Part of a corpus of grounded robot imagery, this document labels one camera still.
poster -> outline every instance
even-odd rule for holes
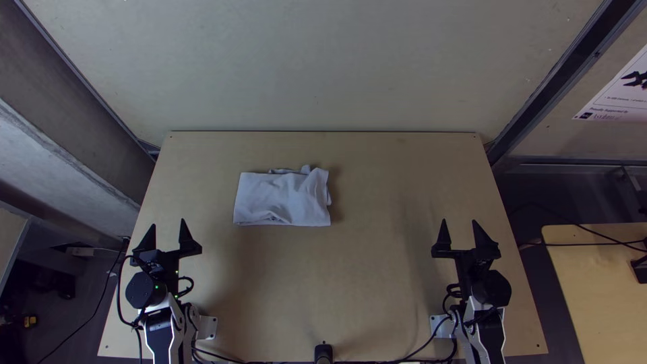
[[[647,46],[573,119],[647,121]]]

metal frame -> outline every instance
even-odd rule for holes
[[[488,149],[491,166],[500,163],[544,119],[646,5],[646,0],[605,0]]]

plywood tabletop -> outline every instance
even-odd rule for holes
[[[620,241],[647,237],[643,222],[585,227]],[[551,244],[609,242],[575,225],[544,226],[542,235]],[[644,362],[647,284],[638,283],[630,262],[645,253],[621,245],[548,250],[586,364]]]
[[[330,171],[332,225],[235,226],[241,172]],[[430,336],[452,260],[432,259],[443,218],[456,249],[474,246],[476,219],[499,242],[493,264],[510,280],[506,355],[545,353],[524,268],[479,138],[472,133],[172,132],[164,141],[135,247],[153,223],[158,248],[175,249],[180,219],[201,255],[180,262],[195,280],[186,300],[218,317],[217,339],[198,346],[246,361],[311,361],[332,344],[336,360],[397,359]],[[125,286],[134,269],[124,268]],[[122,300],[126,317],[135,311]],[[417,358],[445,357],[434,340]],[[150,354],[144,349],[145,356]],[[137,340],[115,302],[99,355],[136,357]]]

metal bracket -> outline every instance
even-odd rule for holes
[[[457,328],[456,326],[456,312],[452,311],[451,312],[451,318],[449,320],[445,320],[445,317],[447,315],[432,315],[429,316],[429,325],[431,327],[431,332],[434,332],[436,330],[436,327],[438,327],[438,331],[436,331],[436,336],[437,338],[456,338],[456,335],[454,334],[454,330]]]
[[[199,317],[199,324],[197,326],[197,340],[214,340],[216,338],[216,330],[218,329],[218,318],[212,316]]]

wall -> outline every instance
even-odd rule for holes
[[[24,0],[157,145],[190,129],[476,131],[487,141],[601,2]]]
[[[627,27],[511,155],[647,160],[647,124],[571,120],[647,44],[647,9]]]
[[[0,181],[111,236],[132,234],[140,205],[0,99]]]
[[[0,0],[0,98],[80,164],[142,202],[153,162],[11,0]]]

